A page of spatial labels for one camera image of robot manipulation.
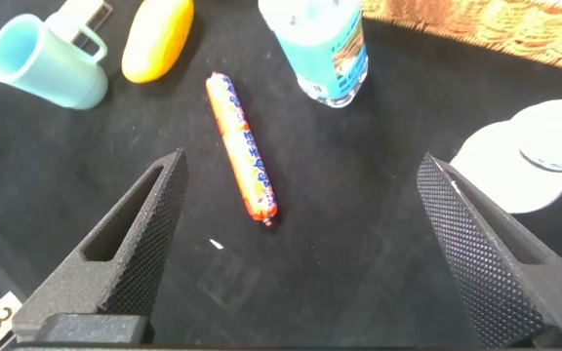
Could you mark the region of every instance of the mug handle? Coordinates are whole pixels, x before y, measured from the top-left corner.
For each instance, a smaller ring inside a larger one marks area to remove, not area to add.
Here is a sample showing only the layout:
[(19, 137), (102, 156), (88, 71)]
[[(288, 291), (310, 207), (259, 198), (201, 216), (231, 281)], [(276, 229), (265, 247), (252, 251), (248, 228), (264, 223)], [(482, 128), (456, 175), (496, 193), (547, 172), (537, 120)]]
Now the mug handle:
[(50, 27), (50, 23), (53, 22), (56, 19), (65, 20), (68, 24), (76, 26), (79, 29), (80, 32), (82, 32), (84, 35), (86, 35), (90, 40), (94, 41), (95, 44), (97, 44), (97, 46), (99, 47), (97, 52), (92, 56), (90, 56), (90, 54), (86, 53), (85, 51), (83, 51), (83, 50), (81, 50), (77, 47), (75, 47), (75, 49), (78, 49), (80, 52), (84, 53), (84, 55), (89, 56), (91, 58), (91, 61), (94, 62), (94, 63), (99, 63), (99, 61), (101, 61), (102, 59), (105, 59), (105, 57), (107, 56), (107, 45), (105, 45), (105, 42), (103, 41), (103, 39), (101, 39), (97, 35), (97, 33), (95, 33), (94, 30), (89, 28), (86, 24), (74, 23), (72, 20), (68, 19), (66, 16), (64, 16), (63, 14), (61, 14), (59, 12), (55, 12), (55, 13), (51, 14), (47, 18), (47, 20), (45, 20), (45, 23), (47, 24), (48, 27)]

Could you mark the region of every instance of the textured gripper surface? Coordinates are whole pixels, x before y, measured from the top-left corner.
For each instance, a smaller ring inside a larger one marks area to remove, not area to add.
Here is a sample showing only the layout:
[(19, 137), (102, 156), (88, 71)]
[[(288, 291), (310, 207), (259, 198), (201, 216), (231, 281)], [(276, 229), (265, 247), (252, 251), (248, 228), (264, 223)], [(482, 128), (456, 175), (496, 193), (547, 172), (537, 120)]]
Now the textured gripper surface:
[(114, 283), (101, 299), (100, 313), (151, 314), (177, 226), (178, 217), (175, 213), (180, 212), (179, 205), (185, 196), (185, 162), (182, 157), (170, 165), (171, 169), (159, 186), (157, 205), (149, 204), (146, 208), (149, 213), (145, 213), (145, 221), (133, 240), (137, 244), (132, 244), (136, 245), (136, 249), (132, 255), (123, 257), (119, 262)]
[(429, 154), (418, 171), (418, 189), (483, 345), (517, 345), (542, 331), (542, 315)]

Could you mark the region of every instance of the light blue mug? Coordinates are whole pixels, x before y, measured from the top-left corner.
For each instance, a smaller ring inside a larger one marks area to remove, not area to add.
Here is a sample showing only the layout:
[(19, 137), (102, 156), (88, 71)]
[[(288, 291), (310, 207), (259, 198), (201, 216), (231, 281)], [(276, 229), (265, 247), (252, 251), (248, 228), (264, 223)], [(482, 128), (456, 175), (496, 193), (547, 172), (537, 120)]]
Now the light blue mug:
[[(65, 21), (97, 43), (93, 56), (64, 42), (50, 23)], [(45, 22), (34, 15), (19, 15), (0, 29), (0, 82), (63, 107), (87, 109), (107, 91), (107, 78), (99, 61), (107, 47), (97, 33), (55, 13)]]

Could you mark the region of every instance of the mug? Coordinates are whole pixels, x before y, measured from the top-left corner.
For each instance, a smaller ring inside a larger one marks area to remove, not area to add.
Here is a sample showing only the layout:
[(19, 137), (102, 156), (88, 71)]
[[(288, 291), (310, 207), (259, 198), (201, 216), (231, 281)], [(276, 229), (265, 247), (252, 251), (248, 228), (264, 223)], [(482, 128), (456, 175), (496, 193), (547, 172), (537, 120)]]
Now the mug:
[[(93, 56), (64, 42), (49, 23), (64, 20), (97, 43)], [(45, 22), (34, 15), (19, 15), (0, 29), (0, 82), (39, 96), (62, 107), (88, 109), (107, 91), (107, 77), (99, 66), (107, 47), (85, 24), (72, 23), (60, 13)]]
[(463, 143), (450, 162), (509, 214), (540, 210), (562, 195), (562, 174), (545, 171), (522, 157), (519, 132), (512, 120), (485, 126)]
[(562, 99), (529, 106), (511, 121), (519, 128), (522, 155), (542, 169), (562, 175)]

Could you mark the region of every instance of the yellow object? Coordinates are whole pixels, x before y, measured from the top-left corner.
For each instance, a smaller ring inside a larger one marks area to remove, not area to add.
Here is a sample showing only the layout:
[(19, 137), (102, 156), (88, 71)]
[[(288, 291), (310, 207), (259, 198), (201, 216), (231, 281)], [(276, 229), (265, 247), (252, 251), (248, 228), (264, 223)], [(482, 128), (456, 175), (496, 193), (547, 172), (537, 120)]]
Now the yellow object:
[(168, 72), (183, 49), (193, 19), (192, 0), (144, 0), (123, 53), (125, 77), (146, 83)]
[(562, 67), (562, 0), (363, 0), (363, 16)]

